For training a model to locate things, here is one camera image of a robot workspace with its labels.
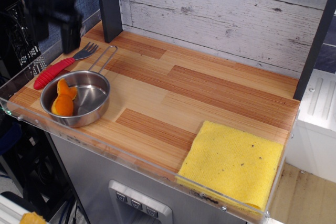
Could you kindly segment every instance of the white appliance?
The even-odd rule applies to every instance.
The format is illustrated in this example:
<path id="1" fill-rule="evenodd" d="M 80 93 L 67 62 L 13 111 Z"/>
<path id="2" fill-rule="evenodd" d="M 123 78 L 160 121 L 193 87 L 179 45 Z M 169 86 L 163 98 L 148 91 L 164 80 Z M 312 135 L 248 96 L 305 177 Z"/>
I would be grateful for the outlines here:
<path id="1" fill-rule="evenodd" d="M 336 75 L 314 69 L 287 145 L 286 163 L 336 183 Z"/>

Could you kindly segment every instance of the white wooden wall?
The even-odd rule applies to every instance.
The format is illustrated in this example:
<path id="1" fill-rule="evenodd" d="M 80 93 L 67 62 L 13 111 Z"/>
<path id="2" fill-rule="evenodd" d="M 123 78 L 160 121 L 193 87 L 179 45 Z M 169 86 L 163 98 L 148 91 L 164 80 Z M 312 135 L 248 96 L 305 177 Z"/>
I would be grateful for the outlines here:
<path id="1" fill-rule="evenodd" d="M 120 0 L 123 29 L 299 78 L 327 0 Z"/>

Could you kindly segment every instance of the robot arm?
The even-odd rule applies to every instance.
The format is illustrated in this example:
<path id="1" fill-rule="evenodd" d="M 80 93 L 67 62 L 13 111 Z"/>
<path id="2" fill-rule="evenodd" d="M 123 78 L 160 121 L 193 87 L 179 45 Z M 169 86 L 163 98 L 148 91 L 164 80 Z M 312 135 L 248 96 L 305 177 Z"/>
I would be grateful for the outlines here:
<path id="1" fill-rule="evenodd" d="M 48 23 L 61 28 L 62 47 L 69 53 L 80 45 L 82 15 L 75 9 L 76 0 L 24 0 L 28 27 L 35 39 L 49 37 Z"/>

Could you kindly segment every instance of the dispenser buttons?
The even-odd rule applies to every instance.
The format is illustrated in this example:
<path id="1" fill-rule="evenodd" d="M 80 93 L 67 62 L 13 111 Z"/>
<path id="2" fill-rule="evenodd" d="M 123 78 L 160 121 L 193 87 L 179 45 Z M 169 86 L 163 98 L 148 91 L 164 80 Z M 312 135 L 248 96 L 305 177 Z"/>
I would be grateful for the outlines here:
<path id="1" fill-rule="evenodd" d="M 158 217 L 158 213 L 154 209 L 146 207 L 146 210 L 147 210 L 147 214 L 149 214 L 150 216 L 155 217 L 155 218 Z"/>
<path id="2" fill-rule="evenodd" d="M 142 205 L 141 203 L 135 201 L 134 199 L 131 199 L 131 204 L 132 204 L 132 207 L 138 209 L 138 210 L 142 210 Z"/>
<path id="3" fill-rule="evenodd" d="M 124 203 L 127 203 L 127 197 L 125 195 L 122 195 L 121 193 L 119 193 L 117 191 L 115 193 L 117 195 L 118 200 L 120 200 L 120 201 L 122 201 Z"/>

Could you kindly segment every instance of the beige floor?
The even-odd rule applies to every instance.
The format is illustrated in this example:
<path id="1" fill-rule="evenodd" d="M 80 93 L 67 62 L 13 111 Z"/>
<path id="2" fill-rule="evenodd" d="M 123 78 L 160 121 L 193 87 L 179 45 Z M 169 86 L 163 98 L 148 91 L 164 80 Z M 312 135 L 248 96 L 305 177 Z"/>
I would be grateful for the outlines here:
<path id="1" fill-rule="evenodd" d="M 285 224 L 336 223 L 336 183 L 285 164 L 270 213 Z"/>

